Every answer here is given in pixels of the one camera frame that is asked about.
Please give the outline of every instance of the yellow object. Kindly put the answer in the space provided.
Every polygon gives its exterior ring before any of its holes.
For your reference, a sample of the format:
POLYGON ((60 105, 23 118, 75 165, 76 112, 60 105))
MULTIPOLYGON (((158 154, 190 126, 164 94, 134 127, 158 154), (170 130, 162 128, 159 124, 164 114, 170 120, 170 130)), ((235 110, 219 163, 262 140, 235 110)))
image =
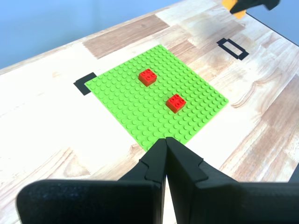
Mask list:
MULTIPOLYGON (((228 10, 231 10, 234 5, 237 3, 238 0, 223 0, 222 1, 222 5, 227 8, 228 10)), ((238 13, 235 13, 235 17, 237 17, 237 19, 241 19, 244 15, 246 14, 246 10, 240 11, 238 13)))

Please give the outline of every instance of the wood grain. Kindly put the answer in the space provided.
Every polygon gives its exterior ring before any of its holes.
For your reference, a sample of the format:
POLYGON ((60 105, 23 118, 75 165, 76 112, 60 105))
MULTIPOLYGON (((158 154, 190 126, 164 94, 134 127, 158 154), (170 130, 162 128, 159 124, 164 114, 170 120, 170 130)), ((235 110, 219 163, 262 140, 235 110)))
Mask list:
MULTIPOLYGON (((0 70, 0 223, 44 178, 117 180, 144 155, 77 79, 162 44, 229 99, 187 144, 239 181, 287 181, 299 162, 299 47, 221 0, 184 0, 0 70), (249 52, 236 60, 217 41, 249 52)), ((175 223, 166 187, 164 223, 175 223)))
POLYGON ((167 27, 165 22, 151 15, 88 40, 84 45, 96 58, 101 58, 167 27))
POLYGON ((290 179, 299 162, 296 156, 299 98, 295 97, 298 89, 299 77, 295 76, 265 111, 254 130, 221 166, 222 171, 241 182, 290 179))

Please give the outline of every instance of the red lego brick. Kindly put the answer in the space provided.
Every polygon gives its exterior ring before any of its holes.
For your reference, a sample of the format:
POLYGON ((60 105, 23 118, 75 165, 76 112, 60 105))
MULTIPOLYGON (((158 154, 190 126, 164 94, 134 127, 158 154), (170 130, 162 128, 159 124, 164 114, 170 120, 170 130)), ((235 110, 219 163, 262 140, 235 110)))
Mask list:
POLYGON ((168 106, 174 113, 182 109, 185 104, 186 101, 184 101, 178 94, 174 95, 166 102, 166 106, 168 106))
POLYGON ((139 74, 139 80, 145 86, 149 86, 157 80, 157 75, 154 72, 152 72, 150 69, 146 69, 145 71, 139 74))

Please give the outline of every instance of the green lego baseplate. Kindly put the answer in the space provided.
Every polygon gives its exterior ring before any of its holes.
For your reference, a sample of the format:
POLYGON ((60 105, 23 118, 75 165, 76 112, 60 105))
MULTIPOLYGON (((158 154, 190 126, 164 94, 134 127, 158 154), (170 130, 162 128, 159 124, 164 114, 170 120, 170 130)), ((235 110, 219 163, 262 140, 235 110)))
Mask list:
POLYGON ((211 120, 228 100, 162 45, 85 83, 139 145, 148 151, 159 139, 182 144, 211 120), (151 69, 157 80, 146 87, 138 76, 151 69), (186 105, 173 113, 166 102, 178 94, 186 105))

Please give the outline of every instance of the blue wall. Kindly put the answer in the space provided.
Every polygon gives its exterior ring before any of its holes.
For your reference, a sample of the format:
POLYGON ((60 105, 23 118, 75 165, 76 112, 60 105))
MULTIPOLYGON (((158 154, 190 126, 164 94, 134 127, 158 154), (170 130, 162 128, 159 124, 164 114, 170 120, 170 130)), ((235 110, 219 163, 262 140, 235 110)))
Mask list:
POLYGON ((0 69, 175 2, 0 1, 0 69))
POLYGON ((299 0, 281 0, 271 11, 264 6, 249 9, 247 12, 271 29, 299 45, 299 0))

